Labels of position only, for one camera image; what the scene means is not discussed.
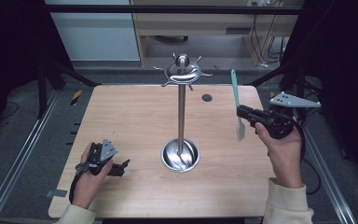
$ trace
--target hand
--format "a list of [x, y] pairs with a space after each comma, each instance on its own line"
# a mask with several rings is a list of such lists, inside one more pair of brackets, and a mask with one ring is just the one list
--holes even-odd
[[[91, 143], [86, 147], [86, 150], [81, 156], [81, 161], [86, 161], [91, 149]], [[85, 172], [77, 181], [73, 205], [88, 209], [92, 200], [98, 193], [98, 190], [103, 183], [104, 178], [110, 172], [113, 166], [113, 161], [109, 160], [103, 167], [100, 173], [93, 175], [90, 171]]]
[[268, 148], [269, 159], [276, 175], [276, 184], [290, 189], [302, 188], [301, 135], [296, 128], [283, 139], [274, 139], [263, 124], [255, 124], [258, 137]]

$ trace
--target stainless steel pole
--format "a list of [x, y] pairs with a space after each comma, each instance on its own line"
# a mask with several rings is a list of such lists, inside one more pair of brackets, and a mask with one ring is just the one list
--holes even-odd
[[183, 153], [183, 142], [185, 140], [185, 102], [186, 102], [186, 85], [179, 86], [179, 108], [178, 108], [178, 156]]

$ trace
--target triangular metal plate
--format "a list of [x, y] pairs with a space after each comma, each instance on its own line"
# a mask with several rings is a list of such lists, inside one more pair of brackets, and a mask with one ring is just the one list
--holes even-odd
[[101, 150], [101, 161], [108, 160], [118, 153], [118, 150], [107, 138], [103, 139], [103, 149]]
[[284, 107], [321, 107], [321, 103], [319, 102], [305, 100], [294, 95], [284, 93], [284, 91], [270, 99], [269, 103], [272, 105], [281, 105]]

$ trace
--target wooden table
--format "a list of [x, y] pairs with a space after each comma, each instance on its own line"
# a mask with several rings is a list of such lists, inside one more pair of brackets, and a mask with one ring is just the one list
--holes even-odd
[[[186, 88], [185, 138], [200, 148], [190, 172], [168, 170], [160, 152], [178, 136], [177, 86], [99, 86], [89, 101], [57, 189], [69, 191], [75, 166], [89, 142], [106, 137], [118, 149], [115, 163], [131, 159], [122, 177], [108, 176], [90, 210], [97, 217], [261, 217], [273, 176], [267, 149], [249, 122], [237, 140], [232, 87]], [[211, 102], [202, 100], [210, 94]], [[262, 108], [254, 87], [239, 86], [240, 103]], [[48, 213], [68, 205], [54, 197]]]

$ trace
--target sleeve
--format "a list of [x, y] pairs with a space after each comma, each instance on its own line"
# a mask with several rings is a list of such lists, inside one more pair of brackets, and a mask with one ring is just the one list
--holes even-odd
[[263, 224], [312, 223], [313, 210], [308, 208], [306, 186], [289, 189], [268, 181], [268, 200]]
[[66, 207], [62, 217], [56, 224], [92, 224], [95, 219], [95, 213], [90, 210], [69, 204]]

